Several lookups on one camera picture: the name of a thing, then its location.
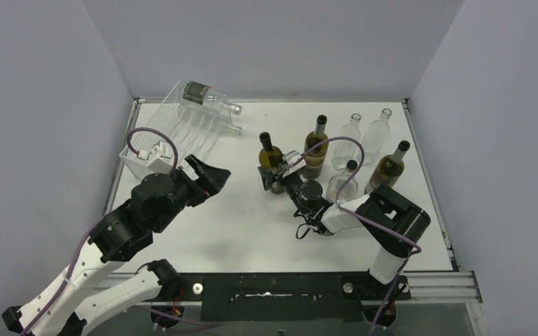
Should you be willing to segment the dark green wine bottle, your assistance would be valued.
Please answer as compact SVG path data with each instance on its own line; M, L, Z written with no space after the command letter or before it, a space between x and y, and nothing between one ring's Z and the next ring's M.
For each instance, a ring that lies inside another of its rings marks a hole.
M259 164L268 171L279 170L283 162L282 151L273 145L268 132L260 133L259 140L262 145L258 154Z

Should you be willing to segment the brown bottle with tan label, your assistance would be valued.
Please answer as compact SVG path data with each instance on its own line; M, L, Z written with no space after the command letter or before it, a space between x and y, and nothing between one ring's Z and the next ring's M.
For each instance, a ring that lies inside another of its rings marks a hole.
M315 130L309 133L305 138L304 152L313 148L313 150L304 158L305 167L303 169L303 177L305 179L316 179L322 172L329 144L326 143L321 146L315 146L319 142L328 139L328 136L325 133L327 120L325 115L319 115L316 120Z

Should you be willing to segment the clear bottle with brown cap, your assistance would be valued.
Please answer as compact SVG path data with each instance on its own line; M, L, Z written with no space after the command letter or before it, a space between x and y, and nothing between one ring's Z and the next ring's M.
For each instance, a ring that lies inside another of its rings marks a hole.
M345 170L340 174L336 174L331 177L326 189L326 199L330 202L338 200L340 202L346 202L356 198L358 193L358 183L355 177L346 183L346 181L357 170L358 164L355 160L348 160L345 166Z

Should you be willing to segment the white wire wine rack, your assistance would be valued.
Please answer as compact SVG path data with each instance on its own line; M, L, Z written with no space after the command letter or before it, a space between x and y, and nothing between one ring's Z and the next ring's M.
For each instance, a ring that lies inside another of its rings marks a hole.
M197 132L195 129L185 127L184 122L179 122L179 109L181 107L193 110L213 110L179 98L178 94L181 88L179 82L162 100L143 126L153 129L155 132L140 131L134 133L131 136L130 145L125 145L120 152L121 162L137 179L142 179L153 173L146 167L145 161L137 158L139 150L150 150L156 144L167 143L172 147L174 153L173 164L178 167L184 163L188 154L193 154L198 159L205 161L221 136L232 135L218 132Z

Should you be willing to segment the olive bottle with black cap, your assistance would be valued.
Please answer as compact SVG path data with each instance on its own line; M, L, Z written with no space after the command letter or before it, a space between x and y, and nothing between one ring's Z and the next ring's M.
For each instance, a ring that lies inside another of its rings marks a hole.
M393 154L384 156L376 165L370 179L364 187L364 194L367 195L378 186L386 185L393 187L403 174L405 169L404 157L411 147L411 143L403 140L399 143Z

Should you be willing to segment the clear square glass bottle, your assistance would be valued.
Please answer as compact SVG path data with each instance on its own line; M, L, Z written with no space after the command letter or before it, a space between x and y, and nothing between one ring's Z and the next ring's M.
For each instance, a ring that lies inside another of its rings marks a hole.
M384 108L380 112L377 120L371 122L366 130L364 138L361 141L364 154L363 166L370 165L376 161L376 158L384 145L389 134L389 119L392 116L392 110Z

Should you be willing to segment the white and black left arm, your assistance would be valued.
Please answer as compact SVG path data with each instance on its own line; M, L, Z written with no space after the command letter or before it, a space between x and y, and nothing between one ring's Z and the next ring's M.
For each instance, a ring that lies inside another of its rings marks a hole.
M218 194L231 172L209 166L194 155L169 174L146 176L130 198L86 233L69 266L33 300L2 314L19 335L87 335L96 326L139 302L159 295L174 297L180 276L166 260L148 262L132 278L97 293L96 287L141 250L151 245L185 207L196 207Z

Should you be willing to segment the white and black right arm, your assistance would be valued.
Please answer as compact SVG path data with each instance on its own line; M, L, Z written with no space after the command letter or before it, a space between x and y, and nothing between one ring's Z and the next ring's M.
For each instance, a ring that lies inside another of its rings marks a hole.
M322 197L322 186L302 181L300 172L258 168L263 188L279 183L294 203L295 217L304 220L306 231L331 236L344 230L366 228L380 248L368 273L383 285L389 284L405 262L421 252L418 241L429 227L429 214L388 186L346 202Z

